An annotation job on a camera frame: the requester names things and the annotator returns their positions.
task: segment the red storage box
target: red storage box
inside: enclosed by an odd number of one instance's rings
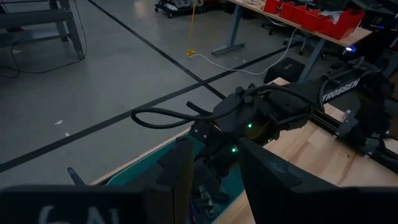
[[[293,9],[293,16],[290,19],[292,22],[295,22],[297,24],[302,24],[303,23],[303,18],[304,15],[307,13],[307,7],[306,6],[296,6]]]
[[[323,16],[318,10],[310,10],[302,17],[301,27],[304,29],[315,32],[323,27],[323,23],[328,21],[328,16]]]
[[[281,5],[282,2],[279,0],[267,0],[266,5],[264,6],[264,12],[276,14]]]
[[[319,32],[334,39],[341,40],[349,36],[355,30],[364,15],[365,13],[363,11],[349,9],[341,13],[336,24],[334,24],[331,19],[325,21]]]
[[[293,17],[294,8],[295,7],[293,5],[293,2],[283,3],[282,10],[280,11],[279,16],[284,19],[291,20],[291,18]]]

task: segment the wooden tabletop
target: wooden tabletop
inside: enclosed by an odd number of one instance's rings
[[[273,82],[278,85],[287,83],[281,78],[277,78]],[[343,121],[345,118],[344,112],[329,104],[325,105],[325,112],[339,121]],[[174,141],[176,137],[186,134],[188,130],[148,150],[91,184],[98,184],[102,180],[122,171]],[[398,152],[397,141],[389,139],[386,141],[386,146],[390,150]],[[308,122],[300,129],[282,131],[278,140],[266,144],[264,148],[299,168],[340,187],[398,186],[398,175],[393,173],[393,171],[344,146],[336,141],[331,134],[312,122]],[[254,223],[246,193],[243,192],[215,220],[215,223]]]
[[[333,42],[335,44],[341,45],[343,47],[352,46],[353,44],[357,43],[358,41],[360,41],[361,39],[365,38],[367,35],[369,35],[371,33],[370,30],[357,27],[355,29],[355,31],[351,35],[349,35],[348,37],[346,37],[344,39],[341,39],[341,40],[336,40],[336,39],[334,39],[332,37],[329,37],[327,35],[323,35],[323,34],[321,34],[319,32],[307,31],[307,30],[301,28],[301,26],[299,24],[297,24],[295,22],[292,22],[290,20],[284,19],[282,17],[279,17],[276,14],[271,14],[271,13],[268,13],[268,12],[264,12],[261,9],[261,7],[265,5],[265,2],[263,2],[261,0],[254,0],[255,2],[260,2],[261,5],[245,3],[245,2],[248,2],[250,0],[247,0],[247,1],[243,1],[243,0],[228,0],[228,1],[233,2],[235,4],[238,4],[238,5],[242,6],[242,7],[245,7],[246,9],[250,9],[250,10],[253,10],[253,11],[258,12],[260,14],[263,14],[263,15],[265,15],[267,17],[272,18],[272,19],[281,21],[284,24],[288,24],[288,25],[290,25],[292,27],[296,27],[298,29],[304,30],[305,32],[308,32],[308,33],[313,34],[315,36],[321,37],[322,39],[329,40],[330,42]]]

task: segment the wooden table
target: wooden table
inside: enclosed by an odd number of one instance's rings
[[[283,85],[287,81],[278,78],[274,80],[274,83]],[[325,111],[337,120],[343,121],[345,118],[344,112],[332,105],[325,105]],[[187,132],[188,129],[118,167],[91,184],[100,183],[102,180],[129,167]],[[398,142],[395,140],[390,139],[386,141],[386,146],[390,150],[398,151]],[[300,129],[282,131],[278,140],[266,144],[264,148],[288,160],[299,168],[340,187],[398,186],[398,175],[393,173],[393,171],[342,145],[331,134],[312,122],[308,122]],[[215,222],[254,223],[246,193],[243,192]]]
[[[315,64],[315,62],[317,61],[318,57],[320,56],[321,52],[322,52],[322,48],[327,41],[333,42],[335,44],[338,44],[340,46],[343,47],[349,47],[352,46],[353,44],[357,43],[358,41],[360,41],[361,39],[365,38],[367,35],[369,35],[371,33],[371,31],[357,27],[356,30],[349,35],[348,37],[341,39],[341,40],[337,40],[334,39],[332,37],[329,37],[327,35],[323,35],[319,32],[310,32],[308,30],[305,30],[303,28],[301,28],[301,26],[297,23],[294,23],[292,21],[289,21],[287,19],[284,19],[276,14],[271,14],[268,12],[264,12],[261,7],[265,5],[265,2],[261,1],[261,0],[253,0],[254,2],[260,2],[261,5],[255,5],[255,4],[248,4],[247,2],[250,2],[250,0],[247,1],[243,1],[243,0],[229,0],[230,2],[233,2],[236,4],[235,7],[235,12],[234,12],[234,19],[233,19],[233,25],[232,25],[232,31],[231,31],[231,35],[230,38],[227,40],[226,45],[222,46],[218,49],[214,49],[211,53],[213,55],[219,55],[219,54],[223,54],[226,52],[230,52],[232,50],[236,50],[239,49],[241,47],[243,47],[245,45],[245,43],[240,43],[240,44],[235,44],[235,37],[236,34],[238,32],[238,27],[239,27],[239,22],[240,22],[240,18],[241,18],[241,14],[242,14],[242,7],[246,8],[246,9],[250,9],[252,11],[258,12],[264,16],[270,17],[271,19],[275,19],[277,21],[280,21],[284,24],[287,24],[289,26],[295,27],[297,29],[303,30],[305,32],[308,32],[312,35],[315,35],[317,37],[320,37],[321,39],[318,41],[317,46],[314,48],[310,58],[307,60],[307,63],[305,65],[304,70],[301,73],[301,76],[299,78],[299,82],[303,82],[306,80],[308,74],[310,73],[313,65]]]

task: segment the concrete floor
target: concrete floor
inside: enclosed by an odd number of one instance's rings
[[[90,129],[132,108],[197,84],[198,80],[187,75],[90,2],[77,2],[88,45],[85,60],[44,74],[21,74],[13,80],[0,78],[0,163],[3,163],[0,166],[61,140],[68,134]],[[168,19],[161,12],[155,13],[156,0],[94,2],[200,79],[205,80],[224,72],[203,58],[186,57],[189,48],[189,16]],[[42,3],[26,4],[24,7],[17,4],[8,6],[10,11],[46,7]],[[223,11],[195,16],[193,49],[196,53],[206,55],[222,66],[233,68],[284,47],[282,41],[286,36],[269,36],[268,31],[260,27],[261,19],[255,19],[241,21],[237,41],[245,41],[245,48],[212,57],[211,49],[225,43],[232,18],[232,15]],[[298,49],[292,49],[288,56],[304,62],[310,52],[311,48],[299,56]],[[59,40],[17,46],[14,54],[21,69],[30,71],[45,70],[76,60],[72,43],[62,43]],[[10,48],[0,49],[0,55],[0,65],[14,66]],[[281,55],[270,57],[245,70],[259,72]],[[310,76],[319,76],[327,71],[329,65],[329,61],[318,62]],[[14,74],[2,68],[0,73]],[[238,85],[260,85],[262,79],[263,76],[235,72],[211,82],[210,86],[228,95]],[[220,99],[207,88],[197,87],[156,106],[194,114],[185,106],[190,100],[212,110]],[[173,121],[163,116],[145,117],[154,123]],[[63,121],[62,124],[56,125],[60,120]],[[0,173],[0,187],[16,184],[71,184],[66,172],[69,166],[84,181],[91,182],[187,127],[159,131],[140,127],[130,119],[122,119],[43,156],[5,170]]]

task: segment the yellow object on floor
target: yellow object on floor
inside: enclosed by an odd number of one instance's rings
[[[194,50],[188,50],[187,56],[189,57],[189,56],[192,56],[194,54],[195,54]]]
[[[195,0],[194,2],[193,2],[193,10],[192,10],[192,18],[191,18],[191,27],[190,27],[190,29],[189,29],[189,40],[188,40],[188,44],[189,44],[189,47],[191,48],[192,47],[192,45],[193,45],[193,43],[192,43],[192,36],[193,36],[193,19],[194,19],[194,17],[195,17],[195,9],[196,9],[196,7],[197,7],[197,0]],[[187,53],[187,56],[189,57],[189,56],[192,56],[193,54],[195,53],[195,51],[194,50],[192,50],[192,49],[190,49],[190,50],[188,50],[188,53]]]

